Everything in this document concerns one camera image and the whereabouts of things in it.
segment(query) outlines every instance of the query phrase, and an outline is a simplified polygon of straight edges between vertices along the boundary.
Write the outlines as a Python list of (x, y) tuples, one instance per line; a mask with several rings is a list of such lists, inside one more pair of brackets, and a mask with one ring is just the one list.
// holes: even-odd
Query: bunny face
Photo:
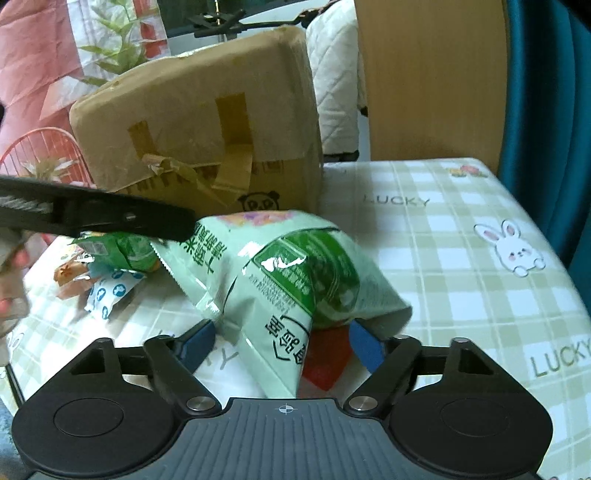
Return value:
[(528, 270), (533, 268), (545, 267), (541, 253), (521, 238), (519, 227), (514, 222), (503, 221), (502, 233), (480, 223), (474, 226), (474, 230), (482, 239), (495, 246), (502, 265), (518, 277), (526, 277)]

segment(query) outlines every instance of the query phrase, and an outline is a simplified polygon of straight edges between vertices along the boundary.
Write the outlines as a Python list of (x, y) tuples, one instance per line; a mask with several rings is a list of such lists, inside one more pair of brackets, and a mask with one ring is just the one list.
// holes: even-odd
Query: wooden panel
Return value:
[(356, 0), (373, 160), (476, 157), (505, 123), (502, 0)]

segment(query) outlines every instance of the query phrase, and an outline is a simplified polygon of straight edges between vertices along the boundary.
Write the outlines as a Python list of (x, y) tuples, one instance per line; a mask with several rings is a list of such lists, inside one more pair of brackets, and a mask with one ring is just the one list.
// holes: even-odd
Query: green snack bag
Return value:
[(411, 316), (350, 237), (307, 213), (208, 217), (186, 242), (152, 245), (270, 398), (296, 396), (311, 328), (357, 318), (384, 338)]
[(147, 237), (132, 233), (106, 233), (90, 235), (72, 241), (93, 255), (95, 261), (116, 270), (149, 272), (154, 269), (158, 257)]

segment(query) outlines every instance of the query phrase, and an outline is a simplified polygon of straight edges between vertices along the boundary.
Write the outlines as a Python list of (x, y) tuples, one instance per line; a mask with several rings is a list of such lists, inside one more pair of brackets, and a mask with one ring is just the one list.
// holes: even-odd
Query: blue curtain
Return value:
[(591, 312), (591, 33), (557, 0), (506, 0), (509, 72), (499, 178)]

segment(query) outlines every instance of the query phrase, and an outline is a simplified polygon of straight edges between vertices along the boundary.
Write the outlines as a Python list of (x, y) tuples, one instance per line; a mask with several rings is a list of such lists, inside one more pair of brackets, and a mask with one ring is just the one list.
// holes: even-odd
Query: tablecloth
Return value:
[[(542, 476), (591, 476), (591, 320), (548, 242), (481, 162), (326, 164), (321, 214), (412, 304), (404, 333), (441, 346), (469, 337), (542, 402), (554, 423)], [(25, 278), (33, 308), (11, 346), (26, 397), (97, 337), (139, 345), (200, 320), (164, 270), (138, 285), (106, 323), (76, 299), (55, 299), (51, 277), (65, 242), (56, 241)], [(222, 404), (261, 395), (221, 338), (196, 376)], [(342, 400), (367, 376), (352, 358), (327, 394)], [(318, 393), (302, 380), (300, 396)], [(15, 410), (5, 380), (0, 397)]]

